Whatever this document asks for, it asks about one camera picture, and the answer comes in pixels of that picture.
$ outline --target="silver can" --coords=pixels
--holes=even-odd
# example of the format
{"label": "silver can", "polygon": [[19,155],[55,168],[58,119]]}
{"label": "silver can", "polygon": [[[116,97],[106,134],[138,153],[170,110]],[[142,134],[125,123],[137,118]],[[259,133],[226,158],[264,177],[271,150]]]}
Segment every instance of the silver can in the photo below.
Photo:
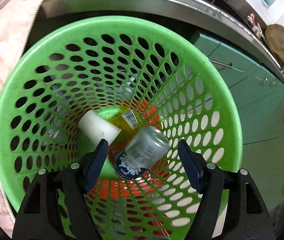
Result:
{"label": "silver can", "polygon": [[136,179],[169,150],[169,140],[157,128],[143,126],[115,159],[114,169],[123,179]]}

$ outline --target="basket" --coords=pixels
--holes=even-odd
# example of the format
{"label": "basket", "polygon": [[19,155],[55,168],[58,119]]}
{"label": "basket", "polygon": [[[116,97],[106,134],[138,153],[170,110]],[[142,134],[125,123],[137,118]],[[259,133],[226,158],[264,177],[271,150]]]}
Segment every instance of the basket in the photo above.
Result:
{"label": "basket", "polygon": [[[131,108],[161,129],[170,150],[141,178],[106,179],[85,197],[104,239],[183,239],[201,196],[177,152],[193,151],[237,171],[242,132],[234,100],[218,71],[187,40],[155,23],[123,16],[74,22],[47,35],[18,62],[0,95],[0,181],[15,210],[39,168],[78,162],[93,150],[77,128],[94,109],[104,118]],[[59,192],[66,234],[73,236]],[[227,192],[221,208],[227,203]]]}

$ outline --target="cup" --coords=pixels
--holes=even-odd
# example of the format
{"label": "cup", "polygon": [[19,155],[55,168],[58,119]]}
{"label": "cup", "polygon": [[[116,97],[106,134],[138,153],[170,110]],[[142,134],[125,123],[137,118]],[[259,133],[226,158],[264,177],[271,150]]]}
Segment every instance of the cup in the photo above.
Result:
{"label": "cup", "polygon": [[103,119],[93,110],[88,111],[79,121],[79,128],[97,147],[101,139],[106,139],[109,146],[119,135],[121,129]]}

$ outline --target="metal screw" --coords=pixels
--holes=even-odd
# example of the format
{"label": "metal screw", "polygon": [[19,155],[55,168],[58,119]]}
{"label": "metal screw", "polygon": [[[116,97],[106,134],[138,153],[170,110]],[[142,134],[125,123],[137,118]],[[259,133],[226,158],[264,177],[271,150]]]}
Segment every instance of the metal screw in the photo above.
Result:
{"label": "metal screw", "polygon": [[248,174],[248,172],[247,172],[246,169],[240,169],[240,173],[241,173],[242,175],[247,175],[247,174]]}
{"label": "metal screw", "polygon": [[78,167],[80,167],[79,163],[72,163],[71,164],[71,169],[76,170]]}
{"label": "metal screw", "polygon": [[45,172],[46,172],[46,169],[45,169],[45,168],[42,168],[42,169],[38,170],[38,173],[39,173],[40,175],[45,174]]}
{"label": "metal screw", "polygon": [[206,164],[206,166],[207,166],[210,170],[214,170],[214,169],[215,169],[215,164],[214,164],[214,163],[208,163],[208,164]]}

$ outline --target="stainless steel countertop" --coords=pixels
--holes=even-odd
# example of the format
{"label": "stainless steel countertop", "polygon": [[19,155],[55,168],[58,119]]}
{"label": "stainless steel countertop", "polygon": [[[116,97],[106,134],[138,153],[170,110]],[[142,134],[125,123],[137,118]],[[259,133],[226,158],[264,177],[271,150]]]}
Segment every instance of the stainless steel countertop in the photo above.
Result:
{"label": "stainless steel countertop", "polygon": [[[244,16],[250,8],[245,0],[228,3]],[[284,82],[279,63],[261,41],[239,21],[205,0],[45,0],[42,4],[45,18],[98,10],[156,14],[206,29],[250,53]]]}

